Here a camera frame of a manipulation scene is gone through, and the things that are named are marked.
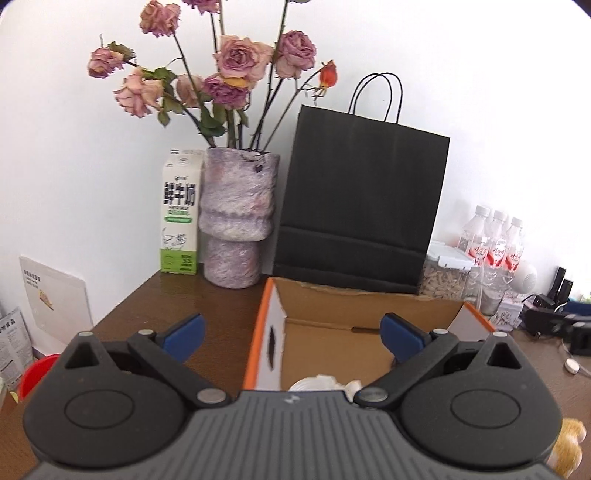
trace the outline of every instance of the vase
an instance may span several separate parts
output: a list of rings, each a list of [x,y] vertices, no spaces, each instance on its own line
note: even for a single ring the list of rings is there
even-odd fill
[[[208,151],[199,228],[210,236],[203,275],[215,285],[246,288],[258,282],[258,242],[272,230],[279,155],[233,148]]]
[[[199,228],[232,242],[258,242],[272,231],[279,155],[211,148],[203,173]]]

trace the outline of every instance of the vase with flowers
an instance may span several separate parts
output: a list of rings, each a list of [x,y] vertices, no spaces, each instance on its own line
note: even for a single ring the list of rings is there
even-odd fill
[[[215,69],[208,76],[191,72],[177,36],[181,6],[150,0],[140,15],[139,27],[155,37],[172,37],[178,58],[168,65],[149,69],[140,65],[133,49],[117,42],[103,44],[91,53],[87,65],[92,77],[106,78],[126,65],[132,67],[115,100],[132,116],[153,112],[166,127],[171,115],[185,115],[209,145],[200,202],[200,229],[212,238],[203,258],[204,275],[213,283],[244,288],[258,281],[258,242],[272,231],[274,187],[279,156],[267,148],[301,92],[311,92],[314,101],[337,81],[331,60],[314,71],[316,46],[301,31],[286,31],[290,4],[310,0],[281,0],[283,11],[274,45],[226,34],[224,3],[229,0],[182,0],[209,17]],[[173,62],[183,69],[176,73]],[[303,72],[313,73],[303,81]],[[267,78],[265,102],[259,121],[248,118],[252,91]],[[277,124],[263,140],[265,120],[281,87],[292,81],[294,93]],[[252,128],[248,137],[247,130]],[[226,147],[218,146],[226,137]]]

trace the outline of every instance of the red bowl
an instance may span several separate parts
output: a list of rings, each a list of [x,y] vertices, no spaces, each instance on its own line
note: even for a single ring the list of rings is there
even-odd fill
[[[37,385],[47,372],[51,370],[53,364],[56,363],[57,358],[60,356],[59,353],[55,355],[49,355],[40,360],[34,362],[21,378],[21,382],[18,384],[18,399],[21,401],[25,398],[35,385]]]

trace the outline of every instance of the wooden table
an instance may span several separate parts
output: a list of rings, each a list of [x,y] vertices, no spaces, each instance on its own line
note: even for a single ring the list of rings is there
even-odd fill
[[[163,331],[192,313],[202,313],[207,319],[206,339],[187,364],[235,395],[242,385],[262,287],[261,283],[246,290],[225,290],[200,275],[156,274],[107,315],[95,327],[95,333],[102,340],[121,340],[142,328]],[[559,351],[558,341],[534,342],[522,332],[516,332],[514,337],[554,394],[563,414],[582,420],[591,431],[591,380],[565,372],[566,357]],[[591,368],[591,359],[588,360],[585,364]],[[18,480],[35,465],[21,427],[24,407],[25,404],[19,405],[0,422],[2,480]],[[583,444],[583,463],[571,476],[573,480],[591,478],[591,449],[587,443]]]

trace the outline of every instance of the white card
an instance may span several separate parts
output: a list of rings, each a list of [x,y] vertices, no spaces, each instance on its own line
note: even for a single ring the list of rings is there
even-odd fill
[[[66,345],[78,332],[92,329],[86,283],[20,257],[21,273],[35,324]]]

